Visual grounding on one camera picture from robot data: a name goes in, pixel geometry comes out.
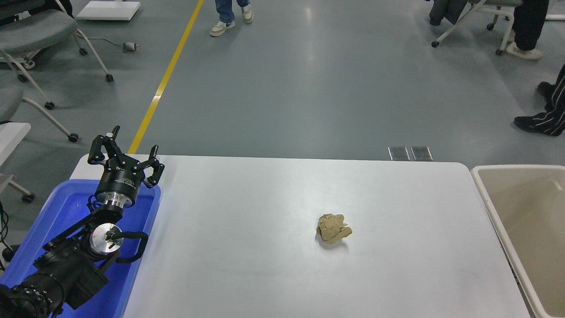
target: white shoe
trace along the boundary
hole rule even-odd
[[[533,49],[529,51],[522,51],[518,49],[518,47],[516,46],[516,42],[512,42],[511,44],[508,45],[508,47],[506,48],[506,53],[510,55],[514,55],[515,57],[528,59],[530,61],[535,61],[537,59],[544,57],[542,51],[538,49]]]
[[[241,13],[244,15],[245,23],[251,23],[253,21],[253,10],[251,9],[251,5],[242,7]]]
[[[224,34],[225,31],[233,28],[236,26],[236,22],[235,21],[231,21],[230,23],[223,23],[222,21],[218,21],[218,23],[216,23],[216,26],[214,26],[212,28],[212,30],[210,31],[210,35],[211,36],[220,36],[222,34]]]

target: chair leg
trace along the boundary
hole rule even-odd
[[[59,130],[61,130],[61,132],[63,132],[65,134],[66,137],[68,137],[68,140],[72,143],[76,142],[79,138],[79,136],[77,134],[72,134],[68,129],[66,129],[63,125],[61,125],[61,123],[59,123],[58,120],[55,119],[55,117],[53,117],[51,114],[49,114],[45,109],[43,109],[43,107],[41,107],[41,105],[39,105],[38,103],[36,103],[33,100],[30,100],[28,98],[22,98],[21,100],[22,102],[25,102],[26,104],[30,104],[32,105],[35,109],[37,109],[43,116],[45,116],[53,125],[55,125],[55,127],[57,127]]]
[[[508,18],[508,28],[506,28],[506,32],[504,33],[504,38],[502,38],[502,43],[500,44],[500,48],[497,50],[497,55],[502,54],[504,50],[506,50],[506,45],[508,42],[508,38],[510,37],[510,32],[512,31],[512,26],[514,25],[514,13],[502,10],[494,10],[484,8],[481,9],[480,12],[487,13],[487,14],[494,14],[494,15],[503,15]]]
[[[498,21],[498,14],[494,16],[493,25],[495,25],[497,21]]]
[[[114,81],[114,78],[112,77],[112,75],[108,72],[108,69],[106,68],[106,66],[104,65],[104,62],[102,62],[102,60],[100,59],[100,56],[98,56],[98,53],[96,52],[96,50],[94,49],[94,47],[92,46],[92,43],[90,43],[90,40],[88,40],[87,36],[79,29],[76,30],[76,32],[78,32],[86,41],[86,44],[88,44],[88,47],[90,47],[92,53],[94,53],[94,56],[96,56],[96,59],[98,60],[98,63],[100,63],[100,65],[102,66],[102,69],[104,70],[104,72],[106,73],[106,80],[107,81]]]
[[[483,4],[486,2],[486,0],[481,0],[479,3],[477,3],[476,5],[472,6],[471,9],[469,11],[467,11],[467,13],[462,16],[457,23],[455,23],[449,30],[445,31],[439,38],[437,38],[436,41],[432,42],[432,46],[435,48],[437,45],[439,45],[439,43],[441,41],[443,41],[445,38],[448,37],[449,34],[451,34],[455,29],[457,29],[463,22],[465,22],[465,20],[473,13],[478,11],[479,9],[481,9],[483,7]]]
[[[49,99],[49,97],[47,97],[43,89],[39,87],[39,85],[36,83],[33,77],[28,73],[28,71],[8,53],[0,52],[0,54],[2,54],[3,58],[8,61],[8,64],[12,65],[13,63],[21,71],[22,75],[24,75],[32,83],[32,85],[39,91],[39,93],[47,100],[47,102],[45,103],[45,107],[48,109],[52,109],[55,106],[55,104],[51,99]]]
[[[31,203],[35,198],[35,194],[30,192],[26,188],[22,187],[21,185],[17,184],[14,180],[10,180],[9,185],[12,186],[14,189],[23,193],[24,195],[21,197],[21,199],[26,201],[27,203]]]
[[[75,39],[76,45],[79,47],[80,55],[82,55],[82,56],[87,55],[88,52],[82,47],[82,45],[80,45],[79,37],[78,37],[78,35],[76,35],[76,32],[72,34],[72,37]]]

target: black pants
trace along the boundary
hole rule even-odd
[[[563,131],[565,128],[565,65],[557,76],[555,91],[551,94],[550,103],[545,105],[545,110],[544,117],[539,119],[536,125],[547,126],[550,128],[549,133]]]
[[[520,50],[536,48],[544,27],[549,0],[524,0],[524,4],[514,9],[514,41]]]

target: white table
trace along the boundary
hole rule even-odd
[[[529,317],[461,164],[160,159],[162,201],[124,318]],[[83,157],[71,178],[101,168]],[[353,234],[321,242],[324,213]]]
[[[130,21],[140,8],[139,2],[90,1],[76,15],[77,20],[124,20]]]
[[[0,125],[0,165],[8,159],[31,128],[32,126],[29,123],[5,123]],[[6,186],[11,184],[24,194],[30,194],[28,190],[14,182],[13,178],[13,174],[0,173],[0,193],[4,191]]]
[[[5,123],[0,125],[0,165],[16,149],[32,126],[28,123]]]

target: beige paper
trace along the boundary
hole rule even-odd
[[[318,220],[318,234],[321,239],[329,244],[337,243],[340,239],[346,238],[353,233],[351,228],[344,223],[343,214],[333,215],[324,214]]]

